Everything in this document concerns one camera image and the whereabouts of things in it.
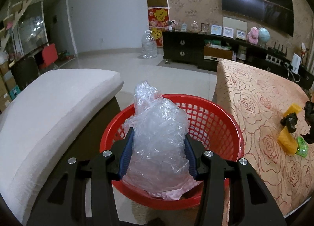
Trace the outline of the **light blue globe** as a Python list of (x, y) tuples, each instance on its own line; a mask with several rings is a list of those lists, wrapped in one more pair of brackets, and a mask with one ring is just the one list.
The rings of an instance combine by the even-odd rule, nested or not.
[(261, 47), (265, 47), (266, 43), (270, 40), (270, 33), (266, 28), (259, 29), (259, 36), (258, 36), (258, 45)]

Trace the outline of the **clear plastic bag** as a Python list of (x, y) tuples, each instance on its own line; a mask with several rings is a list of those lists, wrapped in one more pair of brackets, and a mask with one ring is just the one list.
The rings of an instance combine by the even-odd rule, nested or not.
[(188, 117), (147, 81), (134, 93), (133, 116), (123, 129), (134, 129), (132, 156), (123, 180), (151, 194), (180, 189), (189, 179), (185, 156)]

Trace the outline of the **clear large water jug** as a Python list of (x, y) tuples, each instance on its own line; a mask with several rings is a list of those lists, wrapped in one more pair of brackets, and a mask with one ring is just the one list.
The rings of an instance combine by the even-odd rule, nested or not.
[(158, 50), (156, 46), (156, 40), (152, 35), (151, 30), (146, 30), (141, 39), (142, 54), (144, 59), (153, 59), (157, 57)]

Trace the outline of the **white picture frame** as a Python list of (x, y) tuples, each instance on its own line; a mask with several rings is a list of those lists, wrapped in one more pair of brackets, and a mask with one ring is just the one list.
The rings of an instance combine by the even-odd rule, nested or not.
[(233, 39), (234, 38), (234, 29), (223, 27), (223, 36)]

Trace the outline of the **small picture frame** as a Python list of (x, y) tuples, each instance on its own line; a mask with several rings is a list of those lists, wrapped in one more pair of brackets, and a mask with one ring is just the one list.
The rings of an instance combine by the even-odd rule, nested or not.
[(246, 31), (241, 29), (236, 29), (236, 39), (246, 40)]

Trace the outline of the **white router box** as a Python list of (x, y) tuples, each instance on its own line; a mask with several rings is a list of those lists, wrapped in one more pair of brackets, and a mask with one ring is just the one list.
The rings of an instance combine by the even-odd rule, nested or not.
[(291, 67), (292, 67), (292, 72), (294, 74), (298, 74), (298, 70), (301, 64), (302, 57), (300, 57), (298, 54), (294, 53), (293, 54), (293, 59), (291, 61)]

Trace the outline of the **blue picture frame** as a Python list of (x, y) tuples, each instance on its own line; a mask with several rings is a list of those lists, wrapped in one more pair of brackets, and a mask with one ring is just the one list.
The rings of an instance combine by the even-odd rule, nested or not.
[(222, 26), (219, 25), (211, 25), (211, 34), (220, 36), (222, 35)]

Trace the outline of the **white cushioned sofa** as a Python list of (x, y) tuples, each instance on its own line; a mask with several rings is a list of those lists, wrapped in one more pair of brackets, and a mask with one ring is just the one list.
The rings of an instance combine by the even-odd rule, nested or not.
[(26, 224), (48, 176), (87, 123), (123, 87), (119, 72), (42, 74), (1, 114), (1, 196)]

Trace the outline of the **green snack packet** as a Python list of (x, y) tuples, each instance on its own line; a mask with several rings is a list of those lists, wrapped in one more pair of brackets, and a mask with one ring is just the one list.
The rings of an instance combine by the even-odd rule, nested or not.
[(301, 156), (301, 157), (307, 157), (308, 155), (308, 143), (303, 139), (303, 137), (298, 136), (297, 139), (297, 151), (296, 154)]

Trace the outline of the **black tv cabinet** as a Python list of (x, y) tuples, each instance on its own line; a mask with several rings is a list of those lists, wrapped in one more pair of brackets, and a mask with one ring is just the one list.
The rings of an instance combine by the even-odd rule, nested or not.
[(240, 39), (192, 32), (164, 31), (163, 53), (166, 62), (196, 65), (199, 69), (216, 72), (218, 60), (228, 59), (254, 66), (296, 82), (309, 90), (313, 74), (300, 66), (298, 74), (292, 72), (291, 60), (276, 55), (258, 45)]

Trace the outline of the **white staircase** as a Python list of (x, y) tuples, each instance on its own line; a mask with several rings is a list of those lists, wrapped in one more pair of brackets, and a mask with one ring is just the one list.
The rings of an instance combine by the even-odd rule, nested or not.
[(11, 37), (13, 29), (19, 23), (33, 0), (7, 0), (1, 10), (1, 53)]

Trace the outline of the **yellow foam fruit net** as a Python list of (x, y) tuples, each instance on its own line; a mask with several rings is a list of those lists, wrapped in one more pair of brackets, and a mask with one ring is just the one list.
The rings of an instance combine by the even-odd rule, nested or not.
[(286, 117), (292, 113), (298, 114), (302, 111), (302, 107), (298, 106), (298, 104), (293, 103), (283, 114), (283, 117)]

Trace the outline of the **red plastic mesh basket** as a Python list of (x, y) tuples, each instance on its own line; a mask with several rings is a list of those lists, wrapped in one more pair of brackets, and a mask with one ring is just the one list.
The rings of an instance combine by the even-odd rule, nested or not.
[[(220, 106), (207, 99), (186, 94), (165, 94), (164, 97), (187, 113), (188, 133), (193, 139), (201, 141), (205, 149), (229, 161), (237, 161), (243, 156), (244, 138), (238, 123)], [(122, 126), (134, 113), (134, 105), (129, 105), (113, 118), (102, 136), (101, 151), (109, 150), (115, 141), (125, 137), (126, 133)], [(184, 194), (180, 200), (169, 201), (154, 198), (123, 181), (113, 181), (112, 184), (132, 201), (157, 210), (184, 210), (195, 207), (200, 203), (203, 189), (203, 185), (199, 184)]]

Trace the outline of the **pink plush toy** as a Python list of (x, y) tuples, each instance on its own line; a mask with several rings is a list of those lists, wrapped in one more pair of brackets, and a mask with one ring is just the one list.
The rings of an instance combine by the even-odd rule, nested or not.
[(259, 37), (259, 30), (256, 27), (252, 27), (247, 34), (247, 41), (251, 44), (257, 45)]

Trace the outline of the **red chair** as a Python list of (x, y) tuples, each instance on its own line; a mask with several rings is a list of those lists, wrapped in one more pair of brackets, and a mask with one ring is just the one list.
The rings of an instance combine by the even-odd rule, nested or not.
[(49, 66), (55, 65), (58, 59), (58, 53), (56, 51), (55, 44), (50, 44), (42, 50), (43, 64), (39, 66), (40, 70), (43, 70)]

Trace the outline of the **black plastic bag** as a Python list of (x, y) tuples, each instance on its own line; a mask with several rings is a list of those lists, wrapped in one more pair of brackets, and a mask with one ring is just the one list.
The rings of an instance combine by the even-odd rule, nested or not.
[(283, 117), (280, 121), (280, 124), (283, 127), (287, 127), (287, 130), (289, 133), (294, 133), (296, 132), (296, 124), (298, 122), (298, 117), (295, 112), (288, 114), (287, 116)]

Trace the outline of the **stacked cardboard boxes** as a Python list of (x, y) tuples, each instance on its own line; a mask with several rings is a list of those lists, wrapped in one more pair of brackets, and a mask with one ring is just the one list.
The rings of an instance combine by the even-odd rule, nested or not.
[(8, 61), (1, 64), (1, 113), (9, 106), (9, 104), (14, 100), (21, 90), (16, 84), (14, 76), (9, 69)]

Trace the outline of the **rose pattern tablecloth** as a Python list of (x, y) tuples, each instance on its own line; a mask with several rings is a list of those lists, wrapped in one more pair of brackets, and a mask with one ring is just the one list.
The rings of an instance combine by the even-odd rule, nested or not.
[(217, 104), (231, 114), (244, 138), (244, 157), (267, 185), (287, 216), (313, 193), (313, 145), (302, 158), (289, 155), (277, 138), (280, 120), (308, 97), (299, 85), (243, 63), (222, 59), (217, 66)]

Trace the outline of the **red festive wall poster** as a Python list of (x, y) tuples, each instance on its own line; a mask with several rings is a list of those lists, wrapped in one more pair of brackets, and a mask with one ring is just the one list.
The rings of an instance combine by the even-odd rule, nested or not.
[(149, 7), (149, 30), (156, 41), (157, 47), (163, 46), (163, 32), (169, 29), (167, 22), (169, 21), (168, 7)]

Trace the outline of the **black wifi router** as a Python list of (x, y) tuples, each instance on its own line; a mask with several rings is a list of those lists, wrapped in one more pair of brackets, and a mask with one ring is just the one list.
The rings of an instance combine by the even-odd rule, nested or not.
[(287, 48), (284, 50), (284, 46), (281, 44), (274, 43), (272, 47), (268, 47), (268, 50), (276, 55), (287, 57)]

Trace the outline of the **wall mounted black television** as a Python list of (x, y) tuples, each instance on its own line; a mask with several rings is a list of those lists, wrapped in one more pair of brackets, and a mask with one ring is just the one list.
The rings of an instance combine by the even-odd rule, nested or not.
[(222, 10), (263, 22), (289, 36), (294, 34), (292, 0), (221, 0)]

